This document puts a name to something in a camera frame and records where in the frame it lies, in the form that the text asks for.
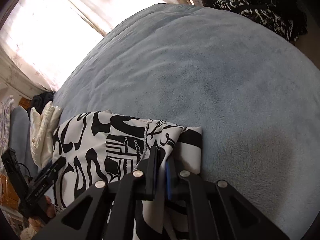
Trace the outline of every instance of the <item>metal screw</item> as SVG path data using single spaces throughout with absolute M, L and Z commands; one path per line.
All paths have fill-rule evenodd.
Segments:
M 103 180 L 99 180 L 94 184 L 97 188 L 103 188 L 106 183 Z
M 190 176 L 190 172 L 189 171 L 180 171 L 180 176 L 181 177 L 189 177 Z
M 226 182 L 224 180 L 219 180 L 217 185 L 218 185 L 218 187 L 227 187 L 228 186 L 228 182 Z
M 133 174 L 133 176 L 138 178 L 138 177 L 141 177 L 143 175 L 143 172 L 142 171 L 134 171 L 132 174 Z

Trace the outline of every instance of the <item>sheer white curtain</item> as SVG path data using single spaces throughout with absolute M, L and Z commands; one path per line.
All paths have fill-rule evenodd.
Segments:
M 0 45 L 35 84 L 58 90 L 103 36 L 156 3 L 190 0 L 20 0 Z

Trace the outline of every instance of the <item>bed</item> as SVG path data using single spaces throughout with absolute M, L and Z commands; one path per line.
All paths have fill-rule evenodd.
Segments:
M 101 40 L 53 104 L 60 124 L 110 109 L 201 126 L 201 175 L 229 181 L 294 240 L 320 210 L 319 92 L 319 70 L 263 26 L 157 4 Z

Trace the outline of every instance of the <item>patterned fabric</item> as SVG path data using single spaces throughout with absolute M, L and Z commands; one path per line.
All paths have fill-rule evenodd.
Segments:
M 10 95 L 4 103 L 1 103 L 0 111 L 0 156 L 6 151 L 9 145 L 10 114 L 14 109 L 13 95 Z M 0 158 L 0 173 L 6 175 L 2 159 Z
M 214 0 L 214 2 L 216 9 L 223 9 L 227 11 L 232 11 L 242 5 L 249 5 L 247 0 Z M 285 38 L 287 41 L 297 41 L 297 35 L 292 37 L 292 22 L 279 16 L 270 8 L 245 9 L 239 14 L 267 27 L 279 36 Z
M 156 196 L 154 201 L 137 201 L 133 239 L 188 239 L 184 203 L 165 202 L 165 162 L 174 154 L 185 169 L 198 174 L 200 127 L 183 127 L 110 111 L 90 112 L 60 125 L 54 132 L 53 143 L 52 160 L 63 156 L 67 161 L 54 185 L 55 204 L 61 207 L 70 205 L 98 180 L 109 183 L 122 179 L 148 158 L 150 148 L 156 146 L 165 156 L 158 172 Z

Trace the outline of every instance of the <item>black cable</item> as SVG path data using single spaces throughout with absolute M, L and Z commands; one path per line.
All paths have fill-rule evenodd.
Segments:
M 29 173 L 29 179 L 31 179 L 31 174 L 30 174 L 28 167 L 26 165 L 24 165 L 23 163 L 18 163 L 18 164 L 24 166 L 27 169 L 27 171 Z

